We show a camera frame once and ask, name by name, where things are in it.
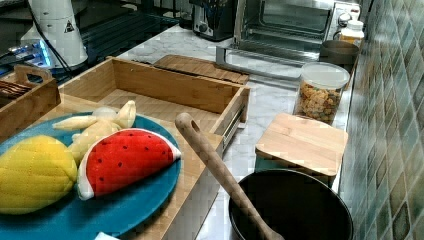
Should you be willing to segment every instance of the toy mango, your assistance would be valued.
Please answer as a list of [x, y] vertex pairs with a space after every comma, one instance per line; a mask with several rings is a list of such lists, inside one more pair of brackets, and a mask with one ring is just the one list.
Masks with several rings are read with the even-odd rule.
[[0, 213], [26, 214], [65, 196], [77, 180], [69, 149], [55, 138], [26, 138], [0, 156]]

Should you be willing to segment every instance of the wooden box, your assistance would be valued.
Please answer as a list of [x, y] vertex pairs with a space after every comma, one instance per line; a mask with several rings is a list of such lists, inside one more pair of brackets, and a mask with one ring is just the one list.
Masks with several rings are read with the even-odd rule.
[[154, 217], [121, 239], [194, 239], [217, 196], [219, 184], [179, 134], [174, 120], [190, 113], [222, 155], [239, 122], [246, 121], [250, 89], [132, 61], [108, 58], [59, 87], [62, 104], [41, 120], [99, 106], [136, 102], [137, 113], [165, 127], [182, 152], [182, 168], [169, 201]]
[[[19, 83], [32, 89], [0, 108], [0, 143], [60, 104], [56, 80], [49, 71], [24, 65], [17, 65], [14, 70], [0, 81]], [[42, 77], [42, 83], [29, 82], [28, 74]]]
[[238, 123], [246, 121], [250, 89], [110, 57], [59, 91], [115, 108], [134, 100], [137, 113], [168, 122], [188, 112], [203, 131], [223, 136], [222, 153]]

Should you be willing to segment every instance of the wooden spoon handle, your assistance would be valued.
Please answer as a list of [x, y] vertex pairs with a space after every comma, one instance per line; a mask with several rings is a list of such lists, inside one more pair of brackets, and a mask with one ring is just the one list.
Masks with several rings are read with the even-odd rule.
[[181, 113], [175, 119], [175, 125], [199, 158], [205, 163], [206, 167], [211, 171], [213, 176], [218, 180], [225, 191], [227, 191], [231, 199], [243, 213], [249, 216], [253, 223], [258, 226], [261, 236], [264, 239], [283, 240], [283, 238], [273, 231], [261, 218], [252, 202], [250, 202], [243, 189], [225, 166], [224, 161], [201, 133], [193, 118], [188, 113]]

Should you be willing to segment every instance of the toy watermelon slice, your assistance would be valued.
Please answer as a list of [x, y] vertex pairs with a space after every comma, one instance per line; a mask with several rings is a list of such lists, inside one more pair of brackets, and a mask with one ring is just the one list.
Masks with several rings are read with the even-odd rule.
[[93, 144], [78, 170], [82, 200], [122, 189], [171, 165], [181, 152], [165, 137], [138, 128], [118, 131]]

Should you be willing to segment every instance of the tile wall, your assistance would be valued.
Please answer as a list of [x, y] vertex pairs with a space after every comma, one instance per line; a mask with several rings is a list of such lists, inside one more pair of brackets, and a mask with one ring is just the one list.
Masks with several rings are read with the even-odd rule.
[[362, 2], [340, 195], [354, 239], [424, 239], [424, 0]]

